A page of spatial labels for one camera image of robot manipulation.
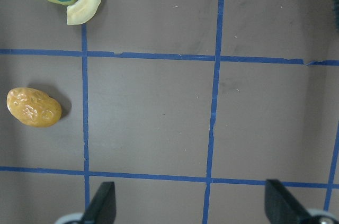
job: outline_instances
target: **shiny yellow object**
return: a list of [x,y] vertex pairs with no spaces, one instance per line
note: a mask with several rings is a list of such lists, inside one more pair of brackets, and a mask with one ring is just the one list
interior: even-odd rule
[[23,124],[33,127],[49,127],[61,117],[60,104],[43,91],[19,87],[7,96],[8,110]]

